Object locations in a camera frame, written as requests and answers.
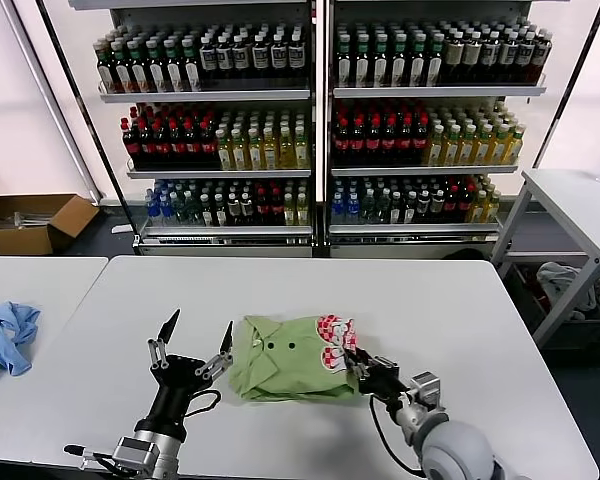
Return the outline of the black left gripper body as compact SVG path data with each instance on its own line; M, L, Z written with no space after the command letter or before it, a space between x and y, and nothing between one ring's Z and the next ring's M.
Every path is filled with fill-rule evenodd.
M134 437L139 439L142 432L159 434L183 443L186 439L184 420L194 415L206 413L216 407L216 400L208 406L189 411L190 403L204 395L216 396L212 389L210 370L216 366L216 357L208 361L169 354L167 367L152 371L158 383L158 391L148 415L139 420L134 428Z

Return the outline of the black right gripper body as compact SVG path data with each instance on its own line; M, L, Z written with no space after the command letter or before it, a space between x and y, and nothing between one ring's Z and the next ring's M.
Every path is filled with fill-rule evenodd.
M379 399L397 399L409 391L399 373L396 362L382 356L372 356L364 363L358 382L359 392L363 395L375 395Z

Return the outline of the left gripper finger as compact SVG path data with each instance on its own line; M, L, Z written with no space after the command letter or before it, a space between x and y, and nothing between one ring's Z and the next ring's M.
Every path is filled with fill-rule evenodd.
M162 324L157 337L147 341L152 369L166 369L169 366L166 346L175 330L179 316L180 309L176 309L170 318Z
M210 360L195 370L195 375L201 378L219 378L233 364L233 322L230 321L221 342L219 352Z

